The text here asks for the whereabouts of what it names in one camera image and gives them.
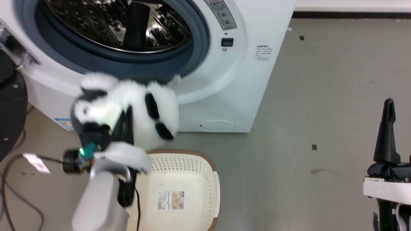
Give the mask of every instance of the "basket label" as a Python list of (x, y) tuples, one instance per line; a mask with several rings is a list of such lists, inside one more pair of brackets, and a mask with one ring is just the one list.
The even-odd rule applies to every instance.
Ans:
[(184, 191), (159, 191), (157, 194), (157, 210), (184, 209)]

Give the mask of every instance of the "white paper tag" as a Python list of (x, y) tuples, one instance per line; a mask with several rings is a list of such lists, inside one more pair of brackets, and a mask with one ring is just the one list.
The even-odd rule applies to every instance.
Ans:
[(24, 153), (23, 156), (32, 164), (39, 172), (41, 173), (48, 173), (50, 174), (50, 171), (46, 167), (46, 165), (43, 163), (43, 161), (36, 155), (36, 154), (30, 154), (30, 153)]
[(159, 191), (157, 210), (183, 210), (184, 191)]

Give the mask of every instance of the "basket handle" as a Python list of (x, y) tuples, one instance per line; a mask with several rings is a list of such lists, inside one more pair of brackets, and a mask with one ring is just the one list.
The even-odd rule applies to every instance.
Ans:
[(218, 177), (218, 173), (214, 172), (215, 177), (215, 186), (216, 186), (216, 202), (215, 202), (215, 214), (214, 217), (218, 217), (220, 213), (220, 178)]

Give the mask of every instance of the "cable tag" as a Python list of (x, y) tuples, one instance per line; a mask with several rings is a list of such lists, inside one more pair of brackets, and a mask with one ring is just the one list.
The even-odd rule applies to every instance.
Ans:
[(30, 154), (30, 153), (24, 153), (23, 156), (32, 164), (39, 172), (41, 173), (48, 173), (50, 174), (50, 171), (46, 167), (46, 165), (43, 163), (43, 161), (36, 155), (36, 154)]

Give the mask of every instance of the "gray sticker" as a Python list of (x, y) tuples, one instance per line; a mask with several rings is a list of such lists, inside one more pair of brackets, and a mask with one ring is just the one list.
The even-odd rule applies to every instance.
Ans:
[(224, 0), (204, 0), (212, 10), (223, 30), (236, 29), (237, 25), (233, 15), (228, 9)]

